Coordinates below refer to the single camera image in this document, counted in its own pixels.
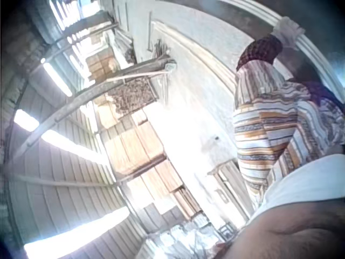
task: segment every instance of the skylight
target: skylight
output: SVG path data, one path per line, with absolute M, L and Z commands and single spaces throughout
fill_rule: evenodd
M 91 4 L 83 5 L 81 9 L 82 15 L 84 16 L 84 18 L 92 16 L 100 10 L 101 8 L 97 1 L 94 1 Z
M 53 81 L 56 83 L 56 85 L 63 91 L 65 95 L 68 97 L 72 96 L 71 90 L 68 88 L 68 86 L 65 84 L 65 82 L 61 79 L 59 74 L 55 71 L 55 69 L 51 66 L 49 63 L 45 63 L 43 65 L 45 71 L 47 71 L 48 75 L 53 79 Z
M 68 27 L 70 24 L 69 24 L 69 22 L 68 22 L 67 17 L 65 16 L 65 13 L 64 13 L 64 11 L 63 11 L 63 9 L 62 9 L 62 7 L 61 7 L 61 4 L 60 4 L 58 1 L 56 1 L 56 5 L 57 5 L 57 7 L 58 7 L 58 9 L 59 9 L 59 12 L 60 12 L 60 14 L 61 14 L 61 17 L 63 18 L 64 26 L 65 26 L 65 27 Z
M 87 78 L 89 76 L 89 72 L 81 68 L 74 56 L 70 55 L 70 60 L 82 77 Z
M 127 207 L 68 232 L 24 245 L 29 259 L 56 259 L 68 255 L 112 229 L 129 216 Z
M 39 122 L 34 117 L 28 115 L 21 109 L 17 110 L 14 122 L 30 132 L 33 132 L 39 126 Z
M 30 132 L 34 131 L 39 126 L 39 122 L 34 117 L 30 116 L 21 109 L 17 110 L 14 122 Z M 81 158 L 98 163 L 100 165 L 107 165 L 107 159 L 104 154 L 99 154 L 91 149 L 77 145 L 56 131 L 49 129 L 42 135 L 42 139 L 49 144 L 71 152 L 77 156 L 80 156 Z
M 53 14 L 54 14 L 56 20 L 58 21 L 58 24 L 59 24 L 60 28 L 64 31 L 65 30 L 65 26 L 63 24 L 63 21 L 61 21 L 61 18 L 60 18 L 59 14 L 58 14 L 58 11 L 56 10 L 56 8 L 55 8 L 54 4 L 52 3 L 52 1 L 49 1 L 49 5 L 50 5 L 50 8 L 53 11 Z

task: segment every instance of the roof beam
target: roof beam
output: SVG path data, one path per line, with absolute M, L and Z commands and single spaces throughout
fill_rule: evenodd
M 170 61 L 172 61 L 172 59 L 168 55 L 164 55 L 160 58 L 141 62 L 126 69 L 117 71 L 112 74 L 112 77 L 123 77 L 130 74 L 147 73 L 162 70 L 165 68 L 166 63 Z M 15 151 L 13 157 L 9 161 L 9 164 L 22 156 L 43 135 L 43 133 L 52 128 L 56 123 L 65 119 L 69 114 L 78 109 L 81 105 L 95 99 L 96 97 L 108 92 L 113 88 L 120 87 L 131 80 L 133 80 L 133 78 L 129 80 L 118 80 L 115 82 L 109 82 L 105 80 L 99 84 L 86 88 L 78 92 L 76 95 L 70 97 L 64 106 L 57 109 L 28 136 L 28 138 L 23 142 L 18 150 Z

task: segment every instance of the stacked lumber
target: stacked lumber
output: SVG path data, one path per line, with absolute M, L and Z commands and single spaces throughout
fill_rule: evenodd
M 171 193 L 171 197 L 187 220 L 201 211 L 199 204 L 185 187 Z

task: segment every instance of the wooden beam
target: wooden beam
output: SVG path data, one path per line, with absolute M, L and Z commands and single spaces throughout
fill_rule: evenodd
M 98 34 L 100 34 L 100 33 L 103 33 L 104 31 L 107 31 L 107 30 L 110 30 L 110 29 L 112 29 L 112 28 L 115 28 L 115 27 L 117 27 L 117 25 L 118 25 L 118 23 L 113 23 L 113 24 L 110 24 L 110 25 L 105 26 L 105 27 L 103 27 L 103 28 L 94 30 L 94 31 L 90 32 L 90 34 L 88 34 L 88 35 L 85 35 L 85 36 L 83 36 L 83 37 L 80 37 L 79 39 L 75 40 L 75 41 L 73 42 L 73 44 L 68 44 L 67 46 L 61 48 L 60 50 L 54 52 L 53 54 L 50 54 L 50 56 L 47 56 L 47 57 L 45 58 L 45 62 L 44 62 L 44 63 L 47 63 L 47 62 L 51 61 L 51 60 L 52 60 L 53 58 L 55 58 L 57 55 L 59 55 L 59 54 L 65 52 L 66 50 L 71 49 L 72 46 L 75 45 L 76 43 L 81 42 L 82 40 L 84 40 L 84 39 L 86 39 L 86 38 L 88 38 L 88 37 L 90 37 L 90 36 L 98 35 Z M 37 67 L 35 67 L 35 68 L 31 71 L 30 74 L 36 73 L 36 72 L 43 66 L 43 64 L 39 64 Z
M 113 74 L 114 77 L 120 77 L 127 74 L 136 74 L 136 73 L 145 73 L 157 71 L 165 68 L 166 63 L 172 61 L 171 58 L 167 55 L 164 55 L 157 59 L 148 60 L 136 64 L 134 66 L 128 67 L 126 69 L 117 71 Z M 15 161 L 21 155 L 23 155 L 47 130 L 52 128 L 56 123 L 65 119 L 73 111 L 78 109 L 81 105 L 87 103 L 90 100 L 95 99 L 96 97 L 108 92 L 109 90 L 122 86 L 126 83 L 126 80 L 110 82 L 106 81 L 93 85 L 89 88 L 86 88 L 72 96 L 67 100 L 67 104 L 56 110 L 52 115 L 50 115 L 45 121 L 43 121 L 23 142 L 23 144 L 15 151 L 11 161 Z

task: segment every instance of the man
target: man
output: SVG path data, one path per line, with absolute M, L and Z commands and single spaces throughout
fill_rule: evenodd
M 238 63 L 238 163 L 259 208 L 216 258 L 345 258 L 345 155 L 328 155 L 345 144 L 344 104 L 272 66 L 303 33 L 284 17 Z

